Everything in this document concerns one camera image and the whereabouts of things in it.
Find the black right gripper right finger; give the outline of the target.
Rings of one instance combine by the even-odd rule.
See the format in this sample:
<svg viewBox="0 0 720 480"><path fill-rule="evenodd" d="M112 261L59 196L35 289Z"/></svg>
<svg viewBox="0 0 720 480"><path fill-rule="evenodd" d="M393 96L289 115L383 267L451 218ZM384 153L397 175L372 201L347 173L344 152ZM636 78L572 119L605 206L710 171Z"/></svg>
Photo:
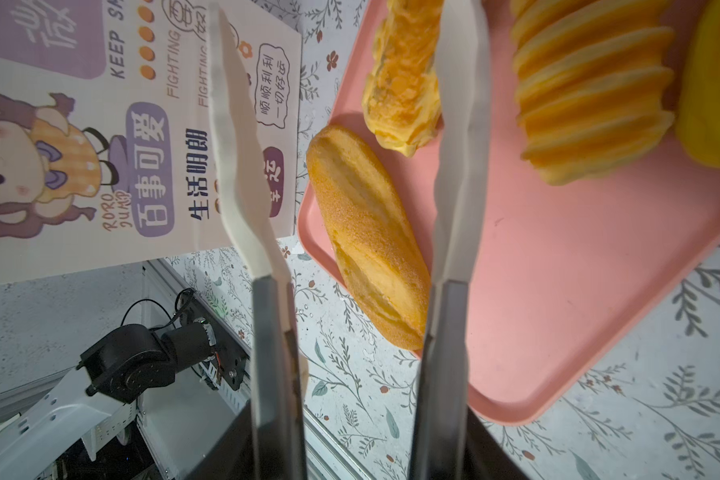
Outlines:
<svg viewBox="0 0 720 480"><path fill-rule="evenodd" d="M464 475L472 480L529 480L471 408L467 409Z"/></svg>

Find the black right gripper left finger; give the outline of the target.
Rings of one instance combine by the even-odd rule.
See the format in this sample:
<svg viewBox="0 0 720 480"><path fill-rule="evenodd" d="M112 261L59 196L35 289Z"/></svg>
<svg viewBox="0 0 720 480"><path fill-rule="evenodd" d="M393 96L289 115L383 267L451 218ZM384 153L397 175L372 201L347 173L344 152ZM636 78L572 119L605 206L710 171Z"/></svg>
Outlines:
<svg viewBox="0 0 720 480"><path fill-rule="evenodd" d="M251 403L248 402L186 479L246 480L254 477L253 427Z"/></svg>

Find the steel tongs with white tips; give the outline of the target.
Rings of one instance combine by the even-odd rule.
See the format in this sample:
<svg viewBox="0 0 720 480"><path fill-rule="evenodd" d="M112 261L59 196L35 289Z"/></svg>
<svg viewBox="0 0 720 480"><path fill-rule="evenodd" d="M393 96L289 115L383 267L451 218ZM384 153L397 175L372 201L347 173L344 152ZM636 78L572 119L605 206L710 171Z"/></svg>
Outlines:
<svg viewBox="0 0 720 480"><path fill-rule="evenodd" d="M221 218L253 279L254 473L259 479L302 479L306 453L291 275L269 221L263 151L246 72L230 22L217 3L209 6L207 42ZM489 34L479 2L445 4L434 60L445 129L434 187L434 303L420 368L409 475L461 479L469 408L469 284L483 228L490 143Z"/></svg>

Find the white printed paper bag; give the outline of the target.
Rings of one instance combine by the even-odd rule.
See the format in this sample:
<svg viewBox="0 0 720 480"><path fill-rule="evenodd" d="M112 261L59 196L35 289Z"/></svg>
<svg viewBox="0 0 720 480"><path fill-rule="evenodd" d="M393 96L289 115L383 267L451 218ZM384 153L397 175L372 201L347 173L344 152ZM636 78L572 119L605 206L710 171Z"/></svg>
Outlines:
<svg viewBox="0 0 720 480"><path fill-rule="evenodd" d="M0 284L226 247L205 1L0 1Z"/></svg>

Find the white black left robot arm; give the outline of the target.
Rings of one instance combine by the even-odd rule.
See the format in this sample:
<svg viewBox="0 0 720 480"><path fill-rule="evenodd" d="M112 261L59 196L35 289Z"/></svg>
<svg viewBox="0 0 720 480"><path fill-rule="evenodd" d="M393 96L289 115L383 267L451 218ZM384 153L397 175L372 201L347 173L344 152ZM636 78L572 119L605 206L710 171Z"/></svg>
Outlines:
<svg viewBox="0 0 720 480"><path fill-rule="evenodd" d="M173 384L195 365L207 365L216 388L239 389L244 346L224 325L200 316L204 310L190 290L177 295L176 307L164 325L125 323L109 332L20 421L1 430L0 479L36 478L145 391Z"/></svg>

